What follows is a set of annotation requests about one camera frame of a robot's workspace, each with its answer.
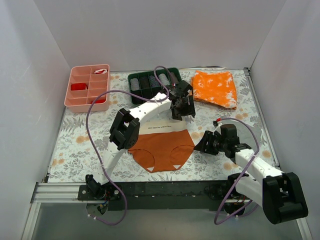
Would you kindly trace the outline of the orange and cream underwear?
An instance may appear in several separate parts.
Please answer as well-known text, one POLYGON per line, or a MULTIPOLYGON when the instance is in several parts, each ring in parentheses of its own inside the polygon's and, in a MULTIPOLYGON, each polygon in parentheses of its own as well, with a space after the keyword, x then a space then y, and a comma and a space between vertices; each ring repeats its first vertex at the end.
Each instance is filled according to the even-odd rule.
POLYGON ((179 170, 194 147, 184 120, 151 120, 142 125, 128 152, 147 172, 156 173, 179 170))

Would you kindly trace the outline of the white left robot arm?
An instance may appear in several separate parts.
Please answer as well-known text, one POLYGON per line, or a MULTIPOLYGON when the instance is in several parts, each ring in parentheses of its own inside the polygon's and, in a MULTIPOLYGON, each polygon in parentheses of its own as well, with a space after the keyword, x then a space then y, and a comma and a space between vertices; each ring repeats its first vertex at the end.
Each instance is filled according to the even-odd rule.
POLYGON ((108 90, 94 99, 86 115, 85 127, 100 162, 100 169, 93 173, 93 179, 96 183, 93 183, 89 188, 89 194, 95 200, 101 200, 106 196, 107 191, 104 184, 113 183, 110 176, 124 152, 137 143, 141 125, 169 109, 171 109, 174 120, 181 121, 184 116, 195 117, 193 87, 188 82, 182 80, 178 84, 164 86, 151 99, 123 90, 108 90), (124 93, 141 99, 145 103, 129 110, 122 108, 117 112, 109 130, 107 150, 103 155, 100 155, 89 130, 89 116, 96 101, 108 93, 124 93))

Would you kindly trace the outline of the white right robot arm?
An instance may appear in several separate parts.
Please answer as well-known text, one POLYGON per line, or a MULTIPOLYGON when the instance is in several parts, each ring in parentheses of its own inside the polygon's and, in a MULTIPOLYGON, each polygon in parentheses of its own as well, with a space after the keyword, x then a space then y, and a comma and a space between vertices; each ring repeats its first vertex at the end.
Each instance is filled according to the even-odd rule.
POLYGON ((262 207, 266 218, 276 225, 309 214, 299 177, 285 173, 258 157, 248 144, 241 143, 234 124, 223 124, 219 131, 205 131, 194 150, 214 155, 224 153, 233 163, 243 168, 241 173, 229 175, 221 210, 228 197, 241 195, 262 207))

